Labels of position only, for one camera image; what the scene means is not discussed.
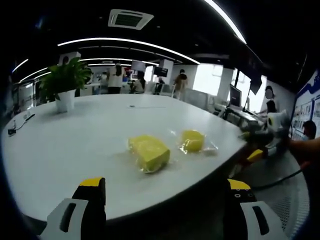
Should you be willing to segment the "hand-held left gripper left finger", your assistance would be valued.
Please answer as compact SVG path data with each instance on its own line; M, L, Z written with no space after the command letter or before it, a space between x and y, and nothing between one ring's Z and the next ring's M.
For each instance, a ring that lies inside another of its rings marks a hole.
M106 180L83 180L48 215L41 240L101 240L106 236Z

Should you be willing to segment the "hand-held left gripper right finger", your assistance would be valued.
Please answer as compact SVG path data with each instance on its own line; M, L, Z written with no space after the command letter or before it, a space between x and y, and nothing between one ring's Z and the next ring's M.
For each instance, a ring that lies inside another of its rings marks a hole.
M258 201L245 182L229 178L226 184L227 240L286 240L278 215Z

